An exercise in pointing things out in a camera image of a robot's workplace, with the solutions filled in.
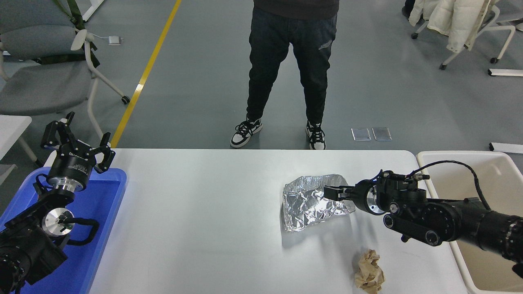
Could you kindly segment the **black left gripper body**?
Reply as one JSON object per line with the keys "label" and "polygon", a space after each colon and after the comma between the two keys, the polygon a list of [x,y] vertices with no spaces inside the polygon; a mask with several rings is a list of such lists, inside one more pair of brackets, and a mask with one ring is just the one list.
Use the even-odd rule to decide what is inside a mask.
{"label": "black left gripper body", "polygon": [[74,188],[86,188],[96,164],[94,156],[86,155],[90,149],[82,141],[61,145],[46,177],[47,183],[54,187],[69,183]]}

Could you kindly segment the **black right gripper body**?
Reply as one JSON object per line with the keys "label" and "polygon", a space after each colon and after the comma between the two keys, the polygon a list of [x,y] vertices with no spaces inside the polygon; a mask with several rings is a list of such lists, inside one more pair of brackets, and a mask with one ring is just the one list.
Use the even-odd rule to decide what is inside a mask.
{"label": "black right gripper body", "polygon": [[370,179],[363,179],[354,186],[354,203],[355,206],[367,213],[374,214],[367,202],[367,196],[374,182]]}

